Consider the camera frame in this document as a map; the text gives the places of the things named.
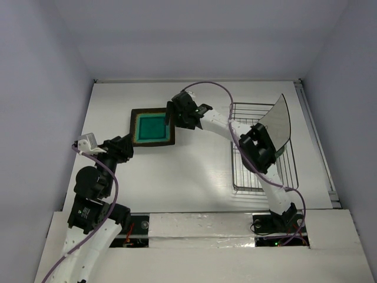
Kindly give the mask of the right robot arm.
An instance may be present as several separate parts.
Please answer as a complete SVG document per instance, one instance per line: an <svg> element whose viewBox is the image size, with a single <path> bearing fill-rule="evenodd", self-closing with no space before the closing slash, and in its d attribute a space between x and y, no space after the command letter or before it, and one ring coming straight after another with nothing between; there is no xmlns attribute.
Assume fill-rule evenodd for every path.
<svg viewBox="0 0 377 283"><path fill-rule="evenodd" d="M291 137L290 114L284 96L251 126L220 114L210 105L197 105L189 92L182 91L167 102L165 122L182 129L212 132L232 141L241 154L243 166L256 174L262 186L272 226L280 232L288 230L297 208L276 165Z"/></svg>

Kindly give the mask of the aluminium rail right edge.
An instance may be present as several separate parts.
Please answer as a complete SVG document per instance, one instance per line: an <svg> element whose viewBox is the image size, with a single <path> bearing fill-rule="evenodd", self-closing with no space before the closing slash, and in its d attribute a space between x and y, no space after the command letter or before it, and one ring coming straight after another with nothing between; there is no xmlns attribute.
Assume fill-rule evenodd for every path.
<svg viewBox="0 0 377 283"><path fill-rule="evenodd" d="M297 97L300 102L301 109L303 111L303 115L309 130L310 138L313 143L313 147L315 149L316 155L318 156L320 160L320 166L322 168L323 173L325 174L325 182L326 182L326 187L328 189L329 193L329 199L332 203L332 207L334 209L343 209L342 204L340 202L338 193L335 188L335 184L332 179L332 175L329 170L329 166L323 151L322 144L320 142L320 138L318 135L318 131L315 126L315 122L312 116L312 112L309 107L309 103L305 94L305 90L303 87L303 81L301 79L295 80L294 82L294 87L296 90Z"/></svg>

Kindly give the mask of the light teal oblong plate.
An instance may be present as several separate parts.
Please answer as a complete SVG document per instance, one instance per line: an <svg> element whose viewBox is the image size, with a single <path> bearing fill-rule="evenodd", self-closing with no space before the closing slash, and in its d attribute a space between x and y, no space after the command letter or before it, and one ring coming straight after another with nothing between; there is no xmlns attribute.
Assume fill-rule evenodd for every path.
<svg viewBox="0 0 377 283"><path fill-rule="evenodd" d="M282 146L277 152L276 152L276 154L275 154L275 156L276 156L276 158L278 159L284 152L285 152L285 150L286 150L286 145L287 144L285 144L284 146Z"/></svg>

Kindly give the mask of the white foam block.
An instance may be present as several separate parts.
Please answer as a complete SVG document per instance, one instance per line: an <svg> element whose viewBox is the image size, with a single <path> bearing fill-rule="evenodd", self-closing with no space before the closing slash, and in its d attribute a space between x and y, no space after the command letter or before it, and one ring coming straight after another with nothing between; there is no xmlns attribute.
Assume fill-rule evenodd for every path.
<svg viewBox="0 0 377 283"><path fill-rule="evenodd" d="M150 248L253 248L250 213L153 213Z"/></svg>

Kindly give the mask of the white square plate black rim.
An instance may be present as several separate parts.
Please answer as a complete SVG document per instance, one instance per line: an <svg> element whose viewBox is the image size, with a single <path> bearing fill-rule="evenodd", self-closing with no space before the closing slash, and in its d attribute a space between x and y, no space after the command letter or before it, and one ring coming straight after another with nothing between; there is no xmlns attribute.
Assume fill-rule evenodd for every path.
<svg viewBox="0 0 377 283"><path fill-rule="evenodd" d="M291 122L286 99L280 95L273 107L259 120L262 124L276 151L280 150L290 140Z"/></svg>

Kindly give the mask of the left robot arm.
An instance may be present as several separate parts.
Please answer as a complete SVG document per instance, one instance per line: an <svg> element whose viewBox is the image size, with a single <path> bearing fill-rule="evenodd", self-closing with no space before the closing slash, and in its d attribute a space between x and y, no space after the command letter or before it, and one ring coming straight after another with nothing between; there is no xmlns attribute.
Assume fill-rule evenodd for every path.
<svg viewBox="0 0 377 283"><path fill-rule="evenodd" d="M68 217L68 229L61 252L63 258L51 282L92 282L100 260L119 233L130 227L130 208L116 200L119 183L115 176L118 164L134 154L132 135L117 136L97 144L94 134L82 135L73 150L94 161L75 177L75 198Z"/></svg>

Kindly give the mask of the brown teal square plate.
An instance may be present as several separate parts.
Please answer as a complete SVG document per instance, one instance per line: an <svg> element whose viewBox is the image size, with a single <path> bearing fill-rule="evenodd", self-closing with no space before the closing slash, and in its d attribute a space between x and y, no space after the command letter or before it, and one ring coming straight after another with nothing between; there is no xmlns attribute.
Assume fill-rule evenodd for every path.
<svg viewBox="0 0 377 283"><path fill-rule="evenodd" d="M131 110L130 134L134 147L175 145L175 126L166 124L166 108L136 108Z"/></svg>

